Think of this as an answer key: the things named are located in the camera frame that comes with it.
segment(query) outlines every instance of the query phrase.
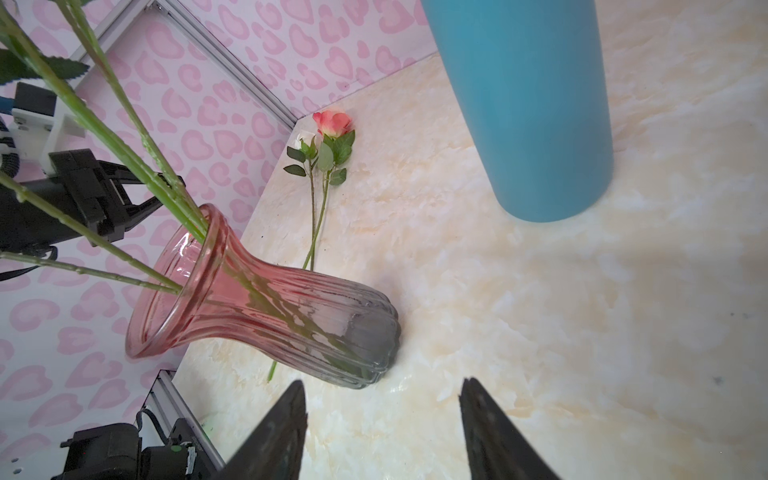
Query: blue cup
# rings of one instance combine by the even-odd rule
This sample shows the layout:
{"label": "blue cup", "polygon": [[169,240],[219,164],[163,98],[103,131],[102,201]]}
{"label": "blue cup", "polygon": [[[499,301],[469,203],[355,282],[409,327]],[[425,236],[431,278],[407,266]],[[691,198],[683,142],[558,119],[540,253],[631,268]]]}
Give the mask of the blue cup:
{"label": "blue cup", "polygon": [[594,0],[422,0],[498,202],[551,222],[613,174]]}

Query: heart-patterned backdrop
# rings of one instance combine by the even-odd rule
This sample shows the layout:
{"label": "heart-patterned backdrop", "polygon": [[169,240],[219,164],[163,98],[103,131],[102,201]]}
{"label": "heart-patterned backdrop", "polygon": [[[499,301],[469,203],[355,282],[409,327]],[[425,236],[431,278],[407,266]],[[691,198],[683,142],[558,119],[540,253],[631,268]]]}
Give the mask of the heart-patterned backdrop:
{"label": "heart-patterned backdrop", "polygon": [[[183,1],[298,117],[436,50],[418,0]],[[97,25],[117,3],[89,3],[88,20]],[[68,56],[78,46],[54,2],[18,2],[17,18],[47,55]],[[240,233],[290,133],[175,28],[160,13],[147,12],[109,57],[196,202],[216,204]],[[14,92],[14,84],[0,87],[5,96]],[[78,93],[143,152],[98,73]],[[65,147],[90,148],[100,160],[117,161],[90,134]],[[24,162],[17,180],[41,176],[35,164]],[[140,194],[134,202],[143,199]],[[152,263],[177,226],[161,208],[118,245]],[[62,261],[136,274],[85,240],[58,246]],[[0,271],[19,266],[0,260]],[[124,335],[138,293],[138,287],[61,270],[0,283],[0,462],[54,448],[79,429],[133,422],[157,371],[175,368],[184,354],[178,348],[153,359],[126,358]]]}

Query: beige marble table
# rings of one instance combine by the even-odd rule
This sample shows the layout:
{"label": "beige marble table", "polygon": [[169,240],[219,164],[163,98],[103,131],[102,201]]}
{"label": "beige marble table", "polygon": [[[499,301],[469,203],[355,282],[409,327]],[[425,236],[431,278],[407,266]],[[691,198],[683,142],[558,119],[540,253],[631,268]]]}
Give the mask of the beige marble table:
{"label": "beige marble table", "polygon": [[[316,269],[388,295],[402,348],[353,391],[283,366],[267,384],[255,349],[193,344],[174,382],[224,458],[301,378],[302,478],[468,478],[457,395],[476,376],[564,480],[768,477],[768,3],[598,14],[616,169],[569,220],[500,208],[439,56],[335,105],[357,142]],[[288,163],[243,242],[300,266],[310,199]]]}

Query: metal bar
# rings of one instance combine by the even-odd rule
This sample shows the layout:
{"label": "metal bar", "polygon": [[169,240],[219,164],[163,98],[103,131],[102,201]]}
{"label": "metal bar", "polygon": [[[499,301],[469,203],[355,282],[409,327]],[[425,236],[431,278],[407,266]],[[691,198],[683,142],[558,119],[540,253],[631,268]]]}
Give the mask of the metal bar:
{"label": "metal bar", "polygon": [[184,399],[181,398],[181,394],[178,390],[176,390],[173,382],[171,382],[170,375],[168,375],[167,371],[161,370],[160,374],[157,375],[157,380],[155,380],[153,390],[157,387],[159,387],[158,394],[165,394],[171,405],[174,407],[174,410],[179,415],[179,418],[187,420],[190,428],[192,428],[192,432],[194,433],[195,437],[197,437],[197,440],[200,442],[203,450],[205,450],[207,453],[208,458],[210,458],[211,462],[214,464],[216,470],[218,471],[224,468],[224,460],[221,458],[221,455],[219,455],[219,452],[216,450],[216,447],[214,447],[214,444],[212,444],[208,439],[208,435],[203,432],[203,427],[201,427],[200,423],[197,422],[197,419],[192,414],[192,411],[187,406],[187,403],[184,401]]}
{"label": "metal bar", "polygon": [[[109,12],[107,17],[104,18],[96,28],[94,28],[94,33],[98,38],[101,49],[109,51],[112,45],[114,45],[125,31],[130,28],[136,18],[141,15],[152,1],[153,0],[120,0],[120,3]],[[75,61],[82,61],[90,66],[93,66],[94,64],[82,45],[80,45],[69,58]],[[70,81],[69,84],[72,88],[77,88],[80,82],[87,76],[88,74],[78,77]]]}
{"label": "metal bar", "polygon": [[265,87],[256,75],[211,34],[179,0],[154,0],[154,4],[172,18],[187,37],[207,56],[229,72],[258,101],[267,107],[289,129],[296,125],[296,116]]}

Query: marble tabletop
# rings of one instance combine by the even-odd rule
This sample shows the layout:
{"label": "marble tabletop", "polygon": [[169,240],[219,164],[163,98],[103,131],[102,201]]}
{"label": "marble tabletop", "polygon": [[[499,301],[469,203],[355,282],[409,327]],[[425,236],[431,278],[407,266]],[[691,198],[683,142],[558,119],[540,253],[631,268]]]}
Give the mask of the marble tabletop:
{"label": "marble tabletop", "polygon": [[[304,381],[302,478],[469,478],[477,377],[564,479],[768,478],[768,4],[598,0],[616,167],[586,212],[496,202],[435,55],[337,102],[357,141],[316,270],[384,292],[396,364],[354,391],[210,339],[174,383],[229,458]],[[314,131],[302,119],[290,141]],[[284,154],[243,235],[300,266]]]}

